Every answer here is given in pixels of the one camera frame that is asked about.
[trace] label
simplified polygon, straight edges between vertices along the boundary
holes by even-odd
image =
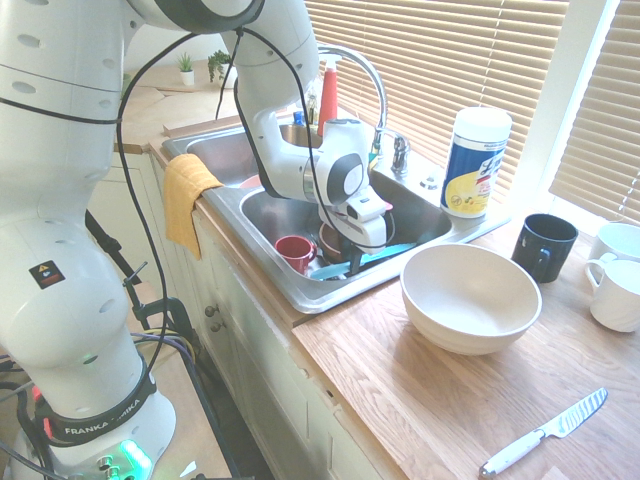
[[[440,199],[445,211],[466,218],[485,214],[507,140],[485,143],[453,136]]]
[[[64,275],[51,260],[30,268],[29,272],[43,290],[64,280]]]

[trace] red bottle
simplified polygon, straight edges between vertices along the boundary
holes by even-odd
[[[338,118],[338,74],[334,60],[327,60],[324,69],[324,83],[322,86],[322,101],[318,118],[318,135],[324,133],[324,122]]]

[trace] lysol wipes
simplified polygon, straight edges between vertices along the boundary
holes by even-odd
[[[464,218],[486,213],[512,123],[509,114],[497,108],[458,112],[440,199],[445,212]]]

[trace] white knife handle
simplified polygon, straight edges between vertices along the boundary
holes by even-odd
[[[495,477],[540,445],[540,440],[543,438],[544,432],[542,430],[534,430],[524,437],[520,437],[511,445],[500,450],[480,467],[480,476],[482,478]]]

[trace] white bowl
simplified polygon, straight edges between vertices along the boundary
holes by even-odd
[[[540,315],[542,297],[515,262],[475,245],[420,250],[400,275],[409,319],[428,340],[464,355],[497,352]]]

